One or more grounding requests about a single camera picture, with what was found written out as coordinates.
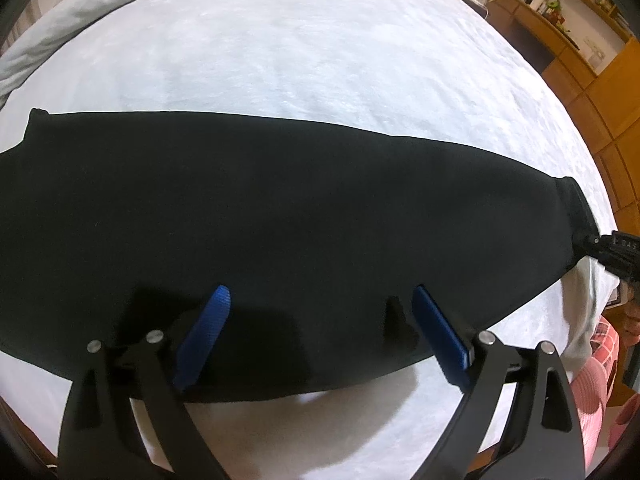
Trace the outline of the light blue bed sheet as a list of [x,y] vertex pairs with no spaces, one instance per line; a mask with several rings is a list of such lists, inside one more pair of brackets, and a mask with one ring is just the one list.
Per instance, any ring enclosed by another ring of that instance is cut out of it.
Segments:
[[[34,108],[286,117],[469,144],[574,178],[599,228],[615,229],[564,106],[460,0],[137,0],[9,96],[2,148]],[[189,412],[235,479],[407,479],[459,400],[426,360],[345,390]]]

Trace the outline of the black pants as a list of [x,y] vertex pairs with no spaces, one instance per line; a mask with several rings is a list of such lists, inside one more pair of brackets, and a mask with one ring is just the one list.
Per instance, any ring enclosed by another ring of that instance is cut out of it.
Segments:
[[321,122],[33,110],[1,156],[1,348],[73,379],[151,330],[164,367],[219,286],[188,402],[342,388],[427,359],[424,286],[484,330],[553,285],[596,219],[572,178]]

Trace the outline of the pink striped clothing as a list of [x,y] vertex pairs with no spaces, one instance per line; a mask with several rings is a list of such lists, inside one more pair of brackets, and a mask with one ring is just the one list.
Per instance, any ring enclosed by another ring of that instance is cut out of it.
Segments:
[[604,316],[600,316],[594,329],[590,347],[591,356],[570,384],[582,430],[586,468],[593,462],[601,434],[608,438],[606,444],[610,450],[639,411],[639,395],[635,393],[616,414],[616,419],[608,425],[605,423],[620,356],[620,335]]

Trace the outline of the grey duvet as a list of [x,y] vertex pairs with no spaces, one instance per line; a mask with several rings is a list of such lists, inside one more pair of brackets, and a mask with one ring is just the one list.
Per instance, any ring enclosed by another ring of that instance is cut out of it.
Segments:
[[58,0],[1,57],[1,101],[84,29],[136,0]]

